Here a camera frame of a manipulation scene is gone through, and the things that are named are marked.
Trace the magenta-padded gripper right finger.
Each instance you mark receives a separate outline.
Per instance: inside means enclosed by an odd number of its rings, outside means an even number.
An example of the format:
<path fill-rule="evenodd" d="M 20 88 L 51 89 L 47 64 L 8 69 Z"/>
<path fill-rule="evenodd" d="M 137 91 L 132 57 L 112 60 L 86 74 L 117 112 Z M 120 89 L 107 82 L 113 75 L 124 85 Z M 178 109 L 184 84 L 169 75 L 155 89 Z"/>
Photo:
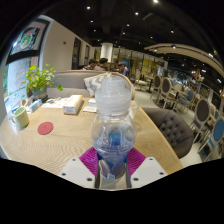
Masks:
<path fill-rule="evenodd" d="M 132 148 L 126 158 L 126 185 L 140 188 L 167 176 L 166 171 L 154 157 L 146 157 Z"/>

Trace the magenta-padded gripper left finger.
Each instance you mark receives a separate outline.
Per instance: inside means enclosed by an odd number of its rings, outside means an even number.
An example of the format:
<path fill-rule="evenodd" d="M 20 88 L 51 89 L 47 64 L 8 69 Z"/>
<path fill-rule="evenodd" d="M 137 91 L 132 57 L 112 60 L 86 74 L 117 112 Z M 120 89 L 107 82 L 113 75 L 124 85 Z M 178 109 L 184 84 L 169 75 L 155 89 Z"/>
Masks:
<path fill-rule="evenodd" d="M 80 157 L 69 159 L 60 171 L 59 177 L 84 188 L 98 188 L 100 170 L 96 150 L 90 148 Z"/>

